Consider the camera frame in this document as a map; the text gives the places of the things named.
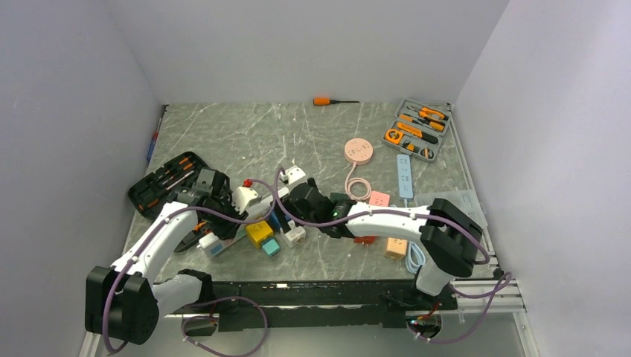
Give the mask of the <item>dark green cube adapter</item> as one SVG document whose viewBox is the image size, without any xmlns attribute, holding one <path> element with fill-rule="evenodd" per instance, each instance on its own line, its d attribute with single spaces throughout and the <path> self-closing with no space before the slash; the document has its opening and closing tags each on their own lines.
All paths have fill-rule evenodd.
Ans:
<svg viewBox="0 0 631 357">
<path fill-rule="evenodd" d="M 350 197 L 346 193 L 330 193 L 330 200 L 332 202 L 342 202 L 350 200 Z"/>
</svg>

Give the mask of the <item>black electrical tape roll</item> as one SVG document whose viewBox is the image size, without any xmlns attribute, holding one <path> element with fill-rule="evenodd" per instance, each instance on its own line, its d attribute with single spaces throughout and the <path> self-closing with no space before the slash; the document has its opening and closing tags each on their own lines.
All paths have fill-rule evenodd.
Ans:
<svg viewBox="0 0 631 357">
<path fill-rule="evenodd" d="M 425 159 L 427 159 L 427 160 L 429 160 L 429 161 L 433 160 L 433 159 L 434 159 L 434 157 L 435 157 L 434 152 L 433 152 L 430 148 L 428 148 L 428 147 L 426 147 L 426 148 L 424 148 L 424 149 L 421 149 L 421 150 L 419 151 L 419 155 L 420 155 L 420 156 L 422 156 L 422 157 L 424 157 Z"/>
</svg>

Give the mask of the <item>grey tool case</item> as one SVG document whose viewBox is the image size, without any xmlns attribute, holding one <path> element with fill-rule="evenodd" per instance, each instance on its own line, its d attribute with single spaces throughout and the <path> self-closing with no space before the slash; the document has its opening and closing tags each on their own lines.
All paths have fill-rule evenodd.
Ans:
<svg viewBox="0 0 631 357">
<path fill-rule="evenodd" d="M 450 103 L 425 104 L 406 98 L 401 101 L 394 119 L 387 125 L 381 139 L 386 146 L 402 154 L 431 163 L 435 161 L 442 147 L 451 122 L 452 105 Z M 398 145 L 384 139 L 389 129 L 396 129 L 403 135 Z M 419 155 L 419 151 L 426 147 L 435 154 L 431 161 Z"/>
</svg>

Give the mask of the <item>white power strip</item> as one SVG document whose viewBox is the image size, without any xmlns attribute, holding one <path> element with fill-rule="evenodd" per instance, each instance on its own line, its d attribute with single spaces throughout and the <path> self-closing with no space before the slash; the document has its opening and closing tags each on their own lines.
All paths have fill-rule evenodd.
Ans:
<svg viewBox="0 0 631 357">
<path fill-rule="evenodd" d="M 261 196 L 261 200 L 259 203 L 252 205 L 246 212 L 244 212 L 246 214 L 245 220 L 261 221 L 262 217 L 270 209 L 273 201 L 273 196 L 267 196 L 265 198 Z M 243 237 L 247 237 L 245 231 L 246 226 L 247 225 L 238 225 L 234 237 L 224 240 L 221 240 L 214 233 L 211 233 L 209 231 L 200 238 L 200 240 L 196 244 L 196 248 L 203 252 L 209 258 L 216 257 L 238 240 L 242 239 Z"/>
</svg>

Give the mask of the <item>red cube adapter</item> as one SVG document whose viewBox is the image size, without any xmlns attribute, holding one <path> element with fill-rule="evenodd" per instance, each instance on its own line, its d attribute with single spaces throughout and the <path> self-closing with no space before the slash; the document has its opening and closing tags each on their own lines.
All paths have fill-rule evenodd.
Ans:
<svg viewBox="0 0 631 357">
<path fill-rule="evenodd" d="M 364 237 L 355 237 L 353 242 L 361 245 L 372 245 L 376 241 L 375 236 L 364 236 Z"/>
</svg>

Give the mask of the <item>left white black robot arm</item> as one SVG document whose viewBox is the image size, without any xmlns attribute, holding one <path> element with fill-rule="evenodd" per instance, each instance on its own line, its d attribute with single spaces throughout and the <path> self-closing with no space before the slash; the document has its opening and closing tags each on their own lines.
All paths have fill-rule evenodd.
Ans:
<svg viewBox="0 0 631 357">
<path fill-rule="evenodd" d="M 165 283 L 157 283 L 157 275 L 200 220 L 210 223 L 215 236 L 231 239 L 259 198 L 249 187 L 232 190 L 228 176 L 212 169 L 172 189 L 136 244 L 110 266 L 88 273 L 86 330 L 140 345 L 165 315 L 187 305 L 195 312 L 208 310 L 216 297 L 210 274 L 187 268 Z"/>
</svg>

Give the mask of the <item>pink cube adapter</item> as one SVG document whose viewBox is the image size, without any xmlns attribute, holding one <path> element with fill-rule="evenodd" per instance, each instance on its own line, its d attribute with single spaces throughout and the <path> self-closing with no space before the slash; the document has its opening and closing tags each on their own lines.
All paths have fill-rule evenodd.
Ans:
<svg viewBox="0 0 631 357">
<path fill-rule="evenodd" d="M 380 207 L 388 207 L 390 204 L 390 200 L 391 197 L 389 194 L 373 190 L 368 199 L 368 204 Z"/>
</svg>

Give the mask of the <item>light blue power strip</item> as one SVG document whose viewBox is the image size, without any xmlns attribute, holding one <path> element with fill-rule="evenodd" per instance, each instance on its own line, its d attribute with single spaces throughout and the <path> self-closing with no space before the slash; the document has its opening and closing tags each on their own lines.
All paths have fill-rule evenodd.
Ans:
<svg viewBox="0 0 631 357">
<path fill-rule="evenodd" d="M 399 197 L 404 200 L 412 199 L 414 197 L 414 193 L 411 180 L 410 157 L 408 155 L 397 155 L 397 178 Z"/>
</svg>

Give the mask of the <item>yellow cube adapter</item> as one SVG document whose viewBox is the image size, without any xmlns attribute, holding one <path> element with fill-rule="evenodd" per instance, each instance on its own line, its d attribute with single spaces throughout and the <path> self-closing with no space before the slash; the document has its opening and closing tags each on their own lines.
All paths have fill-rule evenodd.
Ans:
<svg viewBox="0 0 631 357">
<path fill-rule="evenodd" d="M 247 237 L 255 248 L 262 248 L 265 241 L 272 237 L 274 231 L 266 221 L 257 222 L 245 227 Z"/>
</svg>

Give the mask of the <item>clear plastic screw box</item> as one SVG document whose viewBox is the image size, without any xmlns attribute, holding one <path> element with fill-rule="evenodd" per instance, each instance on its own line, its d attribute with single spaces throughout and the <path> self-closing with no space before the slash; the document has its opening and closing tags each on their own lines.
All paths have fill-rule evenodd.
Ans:
<svg viewBox="0 0 631 357">
<path fill-rule="evenodd" d="M 418 194 L 414 198 L 417 206 L 430 205 L 435 199 L 446 199 L 474 220 L 481 228 L 488 227 L 487 219 L 474 190 L 454 190 L 439 193 Z"/>
</svg>

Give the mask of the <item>dark blue cube adapter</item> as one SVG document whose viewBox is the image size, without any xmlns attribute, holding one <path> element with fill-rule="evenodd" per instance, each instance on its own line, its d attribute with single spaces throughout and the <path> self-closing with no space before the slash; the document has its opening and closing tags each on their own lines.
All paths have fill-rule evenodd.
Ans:
<svg viewBox="0 0 631 357">
<path fill-rule="evenodd" d="M 267 222 L 274 232 L 279 232 L 281 230 L 281 224 L 274 212 L 270 214 Z"/>
</svg>

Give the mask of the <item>teal small plug adapter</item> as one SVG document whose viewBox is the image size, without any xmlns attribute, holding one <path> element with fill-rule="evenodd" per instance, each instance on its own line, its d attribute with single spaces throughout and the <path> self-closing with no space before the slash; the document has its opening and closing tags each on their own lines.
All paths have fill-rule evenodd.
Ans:
<svg viewBox="0 0 631 357">
<path fill-rule="evenodd" d="M 273 257 L 281 250 L 281 247 L 275 238 L 270 237 L 263 242 L 261 249 L 267 257 Z"/>
</svg>

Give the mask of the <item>black tool case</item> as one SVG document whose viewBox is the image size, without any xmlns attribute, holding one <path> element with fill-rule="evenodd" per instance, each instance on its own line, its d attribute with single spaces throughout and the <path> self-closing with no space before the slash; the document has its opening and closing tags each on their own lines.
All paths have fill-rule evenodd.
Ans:
<svg viewBox="0 0 631 357">
<path fill-rule="evenodd" d="M 196 174 L 204 168 L 213 169 L 195 152 L 184 152 L 146 174 L 128 189 L 127 197 L 144 218 L 155 219 L 164 204 L 170 201 L 174 188 L 184 181 L 194 181 Z"/>
</svg>

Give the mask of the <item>tan wooden cube adapter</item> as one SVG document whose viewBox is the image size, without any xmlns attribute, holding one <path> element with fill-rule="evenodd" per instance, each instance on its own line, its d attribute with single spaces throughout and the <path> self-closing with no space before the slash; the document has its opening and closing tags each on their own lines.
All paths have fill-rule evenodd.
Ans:
<svg viewBox="0 0 631 357">
<path fill-rule="evenodd" d="M 389 237 L 386 240 L 385 256 L 393 260 L 403 260 L 407 255 L 407 249 L 406 240 Z"/>
</svg>

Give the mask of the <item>white cube adapter with picture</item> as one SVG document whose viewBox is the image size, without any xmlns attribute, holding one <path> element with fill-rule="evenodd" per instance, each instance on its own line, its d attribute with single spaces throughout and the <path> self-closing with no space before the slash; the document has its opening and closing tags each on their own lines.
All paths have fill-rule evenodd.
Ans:
<svg viewBox="0 0 631 357">
<path fill-rule="evenodd" d="M 303 226 L 297 225 L 293 220 L 288 220 L 281 227 L 281 236 L 290 248 L 302 243 L 306 239 L 306 231 Z"/>
</svg>

